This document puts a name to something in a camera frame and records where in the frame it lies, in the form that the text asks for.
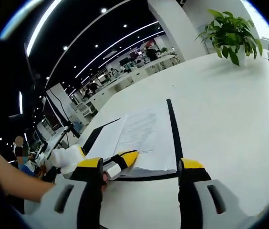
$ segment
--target desk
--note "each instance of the desk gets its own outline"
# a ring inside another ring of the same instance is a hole
[[[167,55],[162,58],[159,58],[155,61],[152,61],[141,68],[138,68],[130,73],[124,73],[114,79],[112,82],[108,83],[102,90],[93,95],[90,99],[85,101],[86,104],[89,102],[93,104],[93,106],[100,111],[100,109],[108,102],[108,100],[117,92],[125,89],[132,83],[136,83],[155,72],[161,71],[162,69],[171,67],[175,64],[178,64],[176,60],[174,60],[174,55]]]
[[[78,143],[96,127],[167,98],[184,157],[199,161],[226,185],[246,214],[259,213],[269,203],[269,61],[249,57],[240,68],[210,54],[160,71],[115,94]],[[163,219],[156,228],[180,227],[177,178],[112,185],[104,193],[103,226],[154,228],[148,221]]]

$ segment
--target black ceiling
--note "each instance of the black ceiling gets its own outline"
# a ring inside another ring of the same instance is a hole
[[[91,21],[97,18],[101,14],[101,8],[109,9],[120,2],[122,1],[61,1],[44,24],[29,56],[31,66],[36,73],[40,74],[43,85],[46,83],[46,77],[50,75],[54,65],[64,52],[63,46],[68,46]],[[23,3],[24,1],[20,0],[8,1],[8,3],[1,1],[0,32]],[[0,137],[3,139],[0,141],[1,147],[7,143],[12,143],[15,136],[23,134],[25,130],[30,134],[33,122],[36,123],[42,119],[41,109],[36,110],[37,106],[42,106],[37,94],[36,103],[29,103],[28,99],[24,98],[24,109],[27,111],[25,124],[23,126],[13,126],[12,124],[7,126],[7,117],[19,113],[19,91],[27,90],[32,84],[23,44],[29,42],[35,26],[51,3],[52,0],[45,0],[29,14],[7,41],[0,42]],[[69,48],[51,77],[48,86],[65,82],[64,86],[71,85],[66,91],[67,93],[73,90],[73,86],[79,89],[81,79],[86,78],[91,73],[97,73],[98,66],[104,62],[103,57],[112,49],[120,50],[120,46],[121,49],[124,49],[138,40],[158,32],[159,24],[149,26],[116,44],[75,79],[75,76],[84,66],[117,40],[154,21],[156,19],[149,11],[146,0],[132,0],[109,12]]]

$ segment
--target window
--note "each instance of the window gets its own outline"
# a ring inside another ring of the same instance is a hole
[[[246,10],[251,16],[253,23],[258,31],[259,37],[269,40],[269,24],[263,16],[247,0],[241,0]]]

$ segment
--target potted plant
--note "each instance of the potted plant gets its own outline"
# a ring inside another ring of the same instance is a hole
[[[263,54],[263,47],[259,39],[255,39],[250,33],[254,27],[251,20],[246,21],[241,17],[235,18],[230,12],[217,12],[209,9],[214,19],[205,26],[205,31],[198,37],[202,41],[210,39],[217,55],[226,59],[230,56],[231,61],[240,66],[245,64],[245,56],[254,55],[257,57],[257,48],[260,55]]]

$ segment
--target document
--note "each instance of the document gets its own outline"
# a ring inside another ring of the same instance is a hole
[[[87,154],[87,159],[102,157],[107,159],[114,155],[116,143],[121,135],[127,116],[103,127],[92,148]]]
[[[122,176],[150,177],[176,172],[176,155],[167,103],[128,114],[115,153],[137,150],[139,156]]]
[[[176,172],[176,154],[166,101],[124,115],[105,126],[87,159],[110,158],[124,151],[137,150],[135,163],[122,177],[150,177]]]

